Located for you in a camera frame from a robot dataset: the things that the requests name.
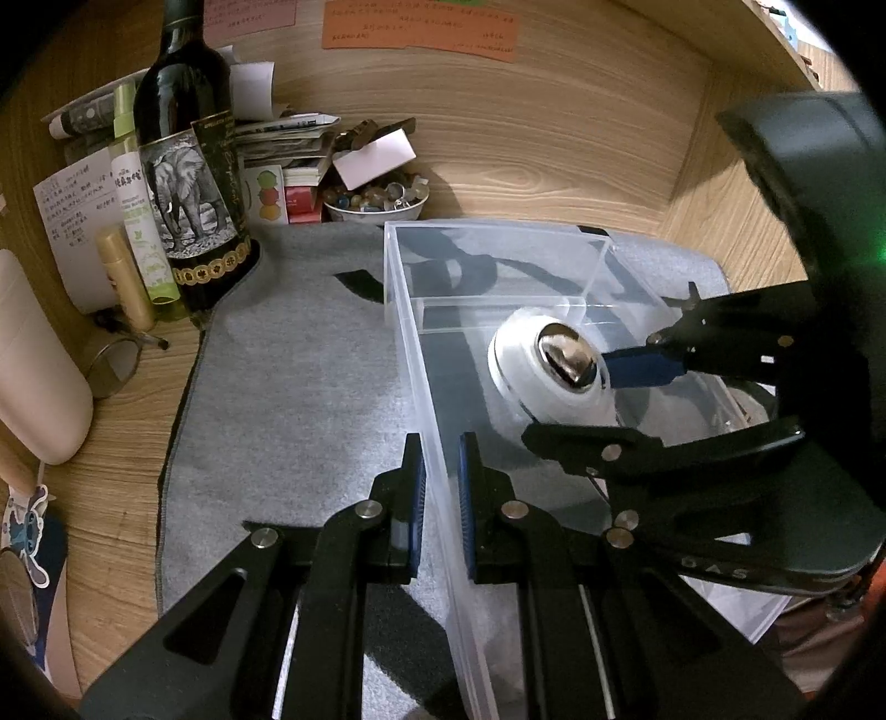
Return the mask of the grey mat with black letters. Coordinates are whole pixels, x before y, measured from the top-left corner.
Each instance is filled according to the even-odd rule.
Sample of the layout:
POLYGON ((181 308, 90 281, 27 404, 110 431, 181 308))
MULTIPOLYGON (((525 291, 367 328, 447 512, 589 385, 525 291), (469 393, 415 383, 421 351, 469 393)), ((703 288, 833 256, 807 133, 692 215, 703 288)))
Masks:
POLYGON ((426 481, 419 574, 368 594, 369 718, 515 718, 517 599, 467 578, 458 441, 560 523, 605 527, 580 477, 521 440, 527 420, 487 365, 520 307, 591 321, 608 347, 668 326, 690 290, 721 296, 715 261, 644 235, 575 225, 431 220, 392 231, 270 231, 257 267, 217 305, 169 446, 158 602, 172 608, 251 523, 318 527, 367 498, 419 434, 426 481))

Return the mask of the handwritten white paper note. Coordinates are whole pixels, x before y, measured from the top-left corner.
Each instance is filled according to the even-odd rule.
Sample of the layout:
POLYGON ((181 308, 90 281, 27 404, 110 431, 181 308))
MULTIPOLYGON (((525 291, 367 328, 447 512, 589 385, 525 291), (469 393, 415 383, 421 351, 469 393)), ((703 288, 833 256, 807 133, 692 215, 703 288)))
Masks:
POLYGON ((33 188, 55 265, 84 315, 117 305, 95 244, 99 229, 122 222, 108 148, 60 169, 33 188))

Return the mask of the cream insulated mug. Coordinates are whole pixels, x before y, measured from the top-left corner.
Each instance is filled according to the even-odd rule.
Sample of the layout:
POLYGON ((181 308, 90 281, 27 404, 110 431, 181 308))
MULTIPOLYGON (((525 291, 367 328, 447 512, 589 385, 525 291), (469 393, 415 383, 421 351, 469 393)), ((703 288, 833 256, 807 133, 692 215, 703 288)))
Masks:
POLYGON ((93 393, 49 324, 23 266, 2 250, 2 422, 47 465, 81 449, 93 393))

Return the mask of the pink sticky note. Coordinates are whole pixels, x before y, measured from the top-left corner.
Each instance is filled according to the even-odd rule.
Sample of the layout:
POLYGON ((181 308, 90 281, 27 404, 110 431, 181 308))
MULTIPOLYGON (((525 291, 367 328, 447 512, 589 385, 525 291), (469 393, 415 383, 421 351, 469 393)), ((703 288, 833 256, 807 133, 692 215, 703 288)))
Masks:
POLYGON ((214 32, 261 32, 293 25, 296 11, 287 0, 207 0, 204 24, 214 32))

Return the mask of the yellow lip balm stick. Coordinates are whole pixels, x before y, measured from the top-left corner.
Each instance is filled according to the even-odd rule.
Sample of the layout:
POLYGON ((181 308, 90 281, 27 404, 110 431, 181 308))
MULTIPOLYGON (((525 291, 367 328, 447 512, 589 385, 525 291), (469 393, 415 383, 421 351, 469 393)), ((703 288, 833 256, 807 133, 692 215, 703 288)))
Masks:
POLYGON ((135 332, 150 332, 156 324, 152 301, 147 296, 123 229, 119 225, 99 229, 96 247, 129 326, 135 332))

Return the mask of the white handheld massager device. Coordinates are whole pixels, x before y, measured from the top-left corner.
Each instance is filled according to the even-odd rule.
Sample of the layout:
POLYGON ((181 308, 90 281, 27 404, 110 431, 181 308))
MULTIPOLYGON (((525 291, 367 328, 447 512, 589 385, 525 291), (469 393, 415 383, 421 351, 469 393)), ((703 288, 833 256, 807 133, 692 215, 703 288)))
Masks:
POLYGON ((562 318, 521 307, 491 337, 488 369, 515 411, 542 424, 616 426, 602 352, 562 318))

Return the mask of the orange sticky note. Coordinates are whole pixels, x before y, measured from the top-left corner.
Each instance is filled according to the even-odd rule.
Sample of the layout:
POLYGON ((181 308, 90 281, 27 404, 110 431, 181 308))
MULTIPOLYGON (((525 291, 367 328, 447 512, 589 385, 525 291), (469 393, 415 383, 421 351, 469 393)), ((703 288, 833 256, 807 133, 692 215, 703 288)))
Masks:
POLYGON ((327 2, 323 49, 437 49, 498 61, 517 52, 519 16, 451 2, 327 2))

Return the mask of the blue cartoon sticker card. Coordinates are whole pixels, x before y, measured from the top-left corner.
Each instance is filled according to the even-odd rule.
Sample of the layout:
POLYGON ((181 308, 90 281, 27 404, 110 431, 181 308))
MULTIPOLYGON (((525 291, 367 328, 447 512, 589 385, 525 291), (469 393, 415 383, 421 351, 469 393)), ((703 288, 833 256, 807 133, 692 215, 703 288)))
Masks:
POLYGON ((2 517, 2 621, 53 686, 70 666, 68 540, 47 486, 12 491, 2 517))

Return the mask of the green white tube bottle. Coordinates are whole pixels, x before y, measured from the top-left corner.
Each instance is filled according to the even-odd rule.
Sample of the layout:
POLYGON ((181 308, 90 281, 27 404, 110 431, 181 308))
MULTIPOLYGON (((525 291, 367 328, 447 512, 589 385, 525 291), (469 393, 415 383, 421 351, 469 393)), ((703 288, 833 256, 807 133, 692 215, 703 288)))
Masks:
POLYGON ((114 142, 110 148, 111 174, 129 246, 152 305, 173 306, 180 300, 179 288, 165 255, 158 225, 154 222, 133 118, 133 82, 118 85, 112 100, 114 142))

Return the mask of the white bowl of trinkets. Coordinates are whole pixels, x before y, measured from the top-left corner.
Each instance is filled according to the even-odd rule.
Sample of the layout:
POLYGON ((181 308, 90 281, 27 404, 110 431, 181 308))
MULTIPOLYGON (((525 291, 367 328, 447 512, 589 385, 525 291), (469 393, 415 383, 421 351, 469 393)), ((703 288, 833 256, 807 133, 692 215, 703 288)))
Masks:
POLYGON ((333 222, 383 227, 386 222, 418 220, 430 195, 428 178, 420 174, 394 174, 354 191, 347 191, 344 186, 327 189, 323 207, 333 222))

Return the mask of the round eyeglasses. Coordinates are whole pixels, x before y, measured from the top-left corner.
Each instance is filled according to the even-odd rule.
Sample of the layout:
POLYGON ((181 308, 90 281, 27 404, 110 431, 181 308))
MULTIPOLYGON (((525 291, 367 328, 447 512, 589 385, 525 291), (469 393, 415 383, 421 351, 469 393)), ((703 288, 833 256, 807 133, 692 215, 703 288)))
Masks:
POLYGON ((144 349, 169 350, 169 340, 153 330, 135 330, 117 324, 105 330, 105 339, 86 360, 84 378, 91 397, 105 400, 119 394, 140 368, 144 349))

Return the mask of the clear plastic storage bin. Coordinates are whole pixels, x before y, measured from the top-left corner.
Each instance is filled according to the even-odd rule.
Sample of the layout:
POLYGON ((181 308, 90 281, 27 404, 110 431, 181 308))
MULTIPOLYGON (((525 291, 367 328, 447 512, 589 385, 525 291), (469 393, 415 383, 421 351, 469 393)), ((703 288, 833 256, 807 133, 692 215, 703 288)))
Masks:
POLYGON ((518 495, 565 527, 599 532, 610 513, 584 479, 539 459, 521 440, 532 421, 641 430, 667 444, 742 429, 745 405, 721 379, 688 373, 664 387, 616 388, 604 372, 572 390, 534 354, 551 322, 596 351, 637 347, 671 326, 692 294, 722 296, 721 267, 644 235, 497 220, 398 222, 384 230, 386 313, 398 335, 424 446, 434 578, 456 684, 473 718, 524 712, 517 597, 468 577, 458 459, 475 434, 483 460, 518 495))

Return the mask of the dark wine bottle elephant label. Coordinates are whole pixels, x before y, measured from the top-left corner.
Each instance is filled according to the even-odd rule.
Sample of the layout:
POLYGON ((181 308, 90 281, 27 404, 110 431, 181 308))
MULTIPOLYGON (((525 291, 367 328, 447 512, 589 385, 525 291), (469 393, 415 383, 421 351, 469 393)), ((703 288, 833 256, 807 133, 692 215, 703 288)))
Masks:
POLYGON ((207 316, 251 270, 234 152, 230 68, 203 38, 204 4, 164 6, 158 59, 133 118, 159 237, 190 315, 207 316))

